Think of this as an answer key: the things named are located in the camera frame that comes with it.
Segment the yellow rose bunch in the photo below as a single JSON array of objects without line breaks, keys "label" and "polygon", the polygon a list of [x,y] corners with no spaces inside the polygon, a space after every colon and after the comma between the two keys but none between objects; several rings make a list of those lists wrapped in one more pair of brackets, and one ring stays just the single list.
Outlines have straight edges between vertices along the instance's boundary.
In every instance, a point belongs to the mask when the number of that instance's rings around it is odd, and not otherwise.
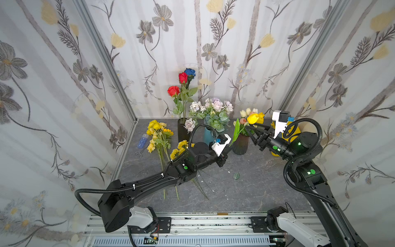
[{"label": "yellow rose bunch", "polygon": [[161,170],[165,170],[167,164],[171,161],[168,150],[171,148],[174,132],[167,128],[166,123],[152,120],[148,124],[146,134],[151,137],[147,147],[148,152],[157,152]]}]

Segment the black vase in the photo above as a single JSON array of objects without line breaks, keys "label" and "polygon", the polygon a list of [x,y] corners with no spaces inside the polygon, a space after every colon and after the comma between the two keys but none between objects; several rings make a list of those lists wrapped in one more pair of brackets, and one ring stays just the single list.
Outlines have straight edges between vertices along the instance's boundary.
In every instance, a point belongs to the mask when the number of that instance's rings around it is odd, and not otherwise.
[{"label": "black vase", "polygon": [[189,140],[189,138],[190,138],[190,133],[185,128],[185,119],[184,118],[180,118],[178,120],[177,133],[178,133],[178,142],[181,142],[184,140]]}]

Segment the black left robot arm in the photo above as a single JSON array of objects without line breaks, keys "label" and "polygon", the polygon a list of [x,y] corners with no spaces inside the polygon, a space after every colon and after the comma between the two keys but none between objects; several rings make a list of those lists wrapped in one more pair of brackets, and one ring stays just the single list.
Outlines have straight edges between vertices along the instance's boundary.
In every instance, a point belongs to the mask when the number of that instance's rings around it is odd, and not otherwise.
[{"label": "black left robot arm", "polygon": [[232,139],[226,133],[219,134],[214,128],[211,132],[215,137],[212,142],[189,144],[186,151],[157,174],[134,182],[114,180],[106,189],[80,188],[75,191],[75,197],[88,211],[102,218],[107,233],[125,225],[150,231],[158,223],[157,216],[151,207],[137,207],[136,203],[158,190],[192,180],[199,170],[211,164],[216,163],[219,167],[225,164]]}]

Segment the dark glass vase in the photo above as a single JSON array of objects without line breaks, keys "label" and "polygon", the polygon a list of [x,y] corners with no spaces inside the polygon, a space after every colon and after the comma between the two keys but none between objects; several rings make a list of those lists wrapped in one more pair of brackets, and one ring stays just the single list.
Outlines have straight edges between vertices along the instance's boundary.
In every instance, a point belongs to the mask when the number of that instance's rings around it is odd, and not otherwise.
[{"label": "dark glass vase", "polygon": [[244,155],[248,150],[250,137],[240,134],[237,140],[232,144],[232,151],[236,155]]}]

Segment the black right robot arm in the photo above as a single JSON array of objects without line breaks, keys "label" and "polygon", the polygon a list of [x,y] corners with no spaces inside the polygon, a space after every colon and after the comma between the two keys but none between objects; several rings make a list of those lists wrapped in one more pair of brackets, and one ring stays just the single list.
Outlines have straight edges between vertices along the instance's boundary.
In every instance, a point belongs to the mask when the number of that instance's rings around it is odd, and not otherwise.
[{"label": "black right robot arm", "polygon": [[286,212],[272,217],[270,223],[293,236],[304,246],[367,246],[336,202],[325,175],[313,162],[322,149],[323,130],[320,124],[311,118],[301,118],[289,124],[285,128],[285,133],[301,122],[311,123],[316,128],[316,132],[302,132],[290,143],[280,136],[275,137],[274,129],[263,124],[255,123],[247,126],[246,131],[260,150],[268,148],[287,161],[283,168],[285,182],[309,201],[326,231],[327,239],[323,239],[305,225],[297,223],[296,219]]}]

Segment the teal vase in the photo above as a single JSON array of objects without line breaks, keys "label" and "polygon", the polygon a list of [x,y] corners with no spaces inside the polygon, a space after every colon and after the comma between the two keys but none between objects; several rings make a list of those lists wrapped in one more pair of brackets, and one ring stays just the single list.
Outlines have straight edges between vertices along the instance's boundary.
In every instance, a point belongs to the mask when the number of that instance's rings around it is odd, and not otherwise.
[{"label": "teal vase", "polygon": [[215,138],[213,137],[211,130],[208,128],[205,128],[203,142],[206,143],[207,145],[209,145],[210,143],[212,143],[214,141],[214,139]]}]

